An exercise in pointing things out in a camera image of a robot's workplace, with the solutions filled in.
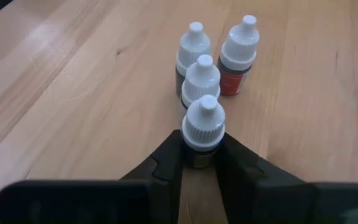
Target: paint bottle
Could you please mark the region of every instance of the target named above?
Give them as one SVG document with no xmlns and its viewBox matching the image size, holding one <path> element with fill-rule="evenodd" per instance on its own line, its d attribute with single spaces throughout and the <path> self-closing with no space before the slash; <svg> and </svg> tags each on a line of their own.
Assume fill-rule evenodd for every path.
<svg viewBox="0 0 358 224">
<path fill-rule="evenodd" d="M 180 39 L 180 46 L 177 52 L 176 64 L 176 91 L 180 97 L 181 84 L 185 80 L 187 68 L 197 61 L 202 54 L 211 53 L 211 42 L 203 32 L 203 25 L 200 22 L 192 22 L 189 31 Z"/>
<path fill-rule="evenodd" d="M 210 165 L 225 132 L 223 107 L 213 95 L 194 101 L 181 123 L 185 162 L 193 168 Z"/>
<path fill-rule="evenodd" d="M 186 78 L 181 86 L 180 97 L 180 121 L 186 115 L 188 107 L 192 102 L 200 99 L 203 95 L 213 95 L 216 99 L 221 94 L 219 81 L 221 74 L 213 64 L 210 55 L 201 55 L 197 62 L 190 65 L 186 71 Z"/>
<path fill-rule="evenodd" d="M 221 71 L 221 94 L 224 96 L 236 95 L 241 91 L 256 58 L 259 31 L 255 24 L 254 16 L 244 16 L 240 24 L 231 28 L 222 45 L 218 68 Z"/>
</svg>

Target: wooden table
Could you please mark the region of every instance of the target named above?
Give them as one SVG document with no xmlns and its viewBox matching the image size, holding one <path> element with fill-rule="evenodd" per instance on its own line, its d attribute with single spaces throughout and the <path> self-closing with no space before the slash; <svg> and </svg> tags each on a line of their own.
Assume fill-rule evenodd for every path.
<svg viewBox="0 0 358 224">
<path fill-rule="evenodd" d="M 305 180 L 358 181 L 358 0 L 15 0 L 0 11 L 0 189 L 118 179 L 179 128 L 175 54 L 191 21 L 215 58 L 257 16 L 227 132 Z M 224 223 L 214 170 L 185 170 L 181 223 Z"/>
</svg>

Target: white dropper cap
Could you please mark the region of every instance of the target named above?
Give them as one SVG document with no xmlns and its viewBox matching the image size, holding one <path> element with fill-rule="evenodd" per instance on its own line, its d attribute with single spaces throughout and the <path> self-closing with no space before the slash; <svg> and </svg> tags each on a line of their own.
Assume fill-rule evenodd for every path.
<svg viewBox="0 0 358 224">
<path fill-rule="evenodd" d="M 256 18 L 244 16 L 240 24 L 231 28 L 222 45 L 220 59 L 231 70 L 242 71 L 249 68 L 256 58 L 259 31 L 255 28 Z"/>
<path fill-rule="evenodd" d="M 210 55 L 201 55 L 197 62 L 190 65 L 186 71 L 185 81 L 181 86 L 181 98 L 186 106 L 198 100 L 203 95 L 213 95 L 216 98 L 221 94 L 219 82 L 221 73 L 213 64 Z"/>
<path fill-rule="evenodd" d="M 224 136 L 224 121 L 224 110 L 216 97 L 205 95 L 188 108 L 181 123 L 183 139 L 196 151 L 210 151 Z"/>
<path fill-rule="evenodd" d="M 195 63 L 202 54 L 211 53 L 211 42 L 209 37 L 203 32 L 203 25 L 200 22 L 192 22 L 189 31 L 180 39 L 180 47 L 177 53 L 178 72 L 185 76 L 186 69 Z"/>
</svg>

